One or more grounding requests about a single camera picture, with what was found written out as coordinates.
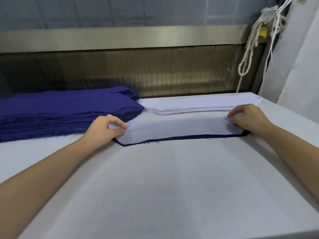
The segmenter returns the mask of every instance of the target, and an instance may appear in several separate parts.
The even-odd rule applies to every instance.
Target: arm
[[[16,238],[82,160],[125,129],[117,117],[100,116],[79,140],[0,184],[0,238]]]
[[[264,139],[319,201],[319,148],[272,124],[259,107],[240,105],[229,112],[237,113],[232,122]]]

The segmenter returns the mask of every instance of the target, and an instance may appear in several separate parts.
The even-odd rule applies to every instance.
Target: forearm
[[[319,201],[319,148],[273,124],[259,136]]]
[[[91,152],[78,140],[0,184],[0,238],[16,238]]]

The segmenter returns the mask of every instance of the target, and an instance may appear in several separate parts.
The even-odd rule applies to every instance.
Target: work table
[[[319,147],[319,124],[268,100],[260,108],[274,124]],[[136,120],[226,115],[143,112]],[[0,182],[80,136],[0,143]],[[19,239],[256,238],[312,230],[319,230],[319,204],[250,134],[125,148],[110,142],[83,163]]]

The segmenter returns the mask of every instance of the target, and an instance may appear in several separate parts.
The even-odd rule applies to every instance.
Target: stack of white fabric
[[[153,98],[141,102],[147,112],[158,115],[172,115],[187,112],[231,111],[238,105],[259,106],[262,97],[254,93],[222,96],[197,96],[179,98]]]

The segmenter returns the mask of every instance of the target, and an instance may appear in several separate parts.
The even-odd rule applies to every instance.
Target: white cloth surface
[[[153,139],[160,140],[190,135],[240,135],[244,131],[244,129],[235,126],[230,122],[230,119],[225,117],[136,121],[126,123],[126,125],[125,134],[116,137],[124,145]],[[108,124],[108,127],[110,129],[119,128],[112,123]]]
[[[248,92],[235,96],[179,97],[178,99],[146,99],[141,102],[147,112],[158,115],[172,115],[187,112],[231,111],[238,105],[254,104],[259,106],[262,97]]]

